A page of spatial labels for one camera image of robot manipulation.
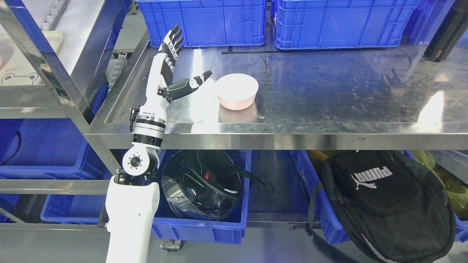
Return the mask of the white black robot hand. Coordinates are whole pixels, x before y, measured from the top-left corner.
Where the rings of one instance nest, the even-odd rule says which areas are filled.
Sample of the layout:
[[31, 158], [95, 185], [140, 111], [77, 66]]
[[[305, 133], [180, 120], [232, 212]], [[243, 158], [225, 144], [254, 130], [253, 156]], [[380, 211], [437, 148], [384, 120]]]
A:
[[212, 76], [208, 70], [199, 76], [173, 82], [176, 61], [184, 48], [183, 39], [179, 25], [174, 25], [153, 57], [146, 87], [146, 102], [139, 110], [144, 119], [165, 123], [166, 108], [170, 103], [195, 92]]

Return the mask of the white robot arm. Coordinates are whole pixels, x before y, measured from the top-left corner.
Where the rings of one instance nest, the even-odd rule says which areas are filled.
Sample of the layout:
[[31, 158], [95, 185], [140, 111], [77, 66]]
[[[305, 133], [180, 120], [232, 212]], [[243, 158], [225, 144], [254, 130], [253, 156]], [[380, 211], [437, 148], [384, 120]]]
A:
[[157, 170], [165, 132], [165, 106], [139, 108], [132, 147], [122, 159], [124, 175], [116, 173], [107, 189], [110, 243], [107, 263], [145, 263], [151, 228], [159, 206]]

